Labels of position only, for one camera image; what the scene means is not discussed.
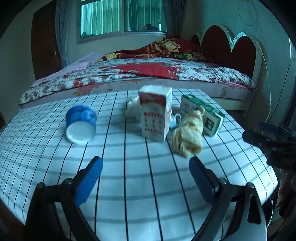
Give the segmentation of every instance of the crumpled cloth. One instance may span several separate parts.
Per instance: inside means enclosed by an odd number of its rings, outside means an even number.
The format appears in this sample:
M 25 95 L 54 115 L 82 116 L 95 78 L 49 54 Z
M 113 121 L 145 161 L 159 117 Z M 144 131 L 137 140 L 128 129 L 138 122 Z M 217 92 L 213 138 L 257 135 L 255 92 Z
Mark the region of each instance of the crumpled cloth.
M 190 111 L 185 115 L 170 140 L 172 152 L 189 157 L 202 151 L 202 117 L 204 114 L 205 109 L 200 106 L 199 110 Z

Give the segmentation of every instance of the red and white box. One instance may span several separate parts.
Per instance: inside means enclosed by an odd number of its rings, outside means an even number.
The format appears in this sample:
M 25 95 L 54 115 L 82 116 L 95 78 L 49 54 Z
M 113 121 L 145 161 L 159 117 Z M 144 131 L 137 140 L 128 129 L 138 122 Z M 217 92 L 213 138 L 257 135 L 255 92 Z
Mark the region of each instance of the red and white box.
M 170 128 L 172 88 L 146 85 L 139 90 L 142 135 L 164 142 Z

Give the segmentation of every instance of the green curtain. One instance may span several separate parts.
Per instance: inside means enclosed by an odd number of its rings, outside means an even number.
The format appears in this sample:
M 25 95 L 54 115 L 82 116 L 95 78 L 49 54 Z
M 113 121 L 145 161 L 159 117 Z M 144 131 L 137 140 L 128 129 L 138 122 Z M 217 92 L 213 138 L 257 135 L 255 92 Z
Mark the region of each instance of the green curtain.
M 162 32 L 167 31 L 162 0 L 126 0 L 125 31 L 156 28 Z
M 122 27 L 122 0 L 101 0 L 81 6 L 81 35 L 118 32 Z
M 100 0 L 81 6 L 81 35 L 105 34 L 122 29 L 123 0 Z M 162 0 L 125 0 L 125 31 L 166 32 Z

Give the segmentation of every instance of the red headboard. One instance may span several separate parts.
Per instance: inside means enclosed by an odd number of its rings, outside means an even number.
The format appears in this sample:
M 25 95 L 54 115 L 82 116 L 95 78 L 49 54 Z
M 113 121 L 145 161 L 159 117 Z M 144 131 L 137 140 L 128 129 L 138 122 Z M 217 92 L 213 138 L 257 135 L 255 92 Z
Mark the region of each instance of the red headboard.
M 197 35 L 194 35 L 191 41 L 200 46 L 200 38 Z M 255 43 L 254 39 L 252 40 L 243 34 L 232 39 L 226 28 L 213 25 L 204 34 L 201 48 L 209 52 L 213 62 L 217 65 L 236 69 L 248 75 L 251 79 L 253 78 L 253 81 L 257 83 L 262 55 L 261 59 L 258 58 L 256 61 L 258 48 L 256 49 L 255 44 L 257 42 Z

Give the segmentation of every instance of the wall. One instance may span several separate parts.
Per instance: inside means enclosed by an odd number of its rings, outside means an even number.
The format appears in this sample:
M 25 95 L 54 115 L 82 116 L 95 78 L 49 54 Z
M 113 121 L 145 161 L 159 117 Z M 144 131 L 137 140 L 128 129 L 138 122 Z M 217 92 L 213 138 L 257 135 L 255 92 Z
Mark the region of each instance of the wall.
M 0 111 L 8 123 L 19 111 L 21 95 L 35 80 L 31 56 L 33 14 L 50 0 L 33 0 L 0 39 Z
M 281 100 L 271 120 L 271 123 L 279 123 L 294 85 L 294 77 L 291 77 L 293 74 L 288 74 L 284 86 L 290 64 L 289 38 L 273 14 L 259 1 L 253 0 L 253 2 L 255 8 L 251 0 L 189 0 L 182 36 L 190 39 L 192 34 L 203 33 L 208 27 L 217 23 L 226 26 L 233 36 L 242 31 L 255 36 L 262 47 L 267 63 L 271 86 L 270 116 L 275 110 L 283 89 Z M 256 22 L 256 12 L 258 23 L 248 26 Z M 292 64 L 289 72 L 294 72 L 295 68 L 296 66 Z M 259 121 L 265 121 L 269 112 L 269 86 L 264 61 L 262 61 L 257 88 L 246 116 L 252 127 L 255 127 Z
M 147 34 L 125 34 L 124 36 L 108 37 L 92 42 L 78 44 L 76 41 L 76 22 L 77 22 L 77 4 L 73 4 L 71 20 L 69 25 L 69 46 L 68 55 L 70 63 L 82 58 L 83 56 L 95 52 L 107 54 L 118 50 L 138 49 L 163 36 Z

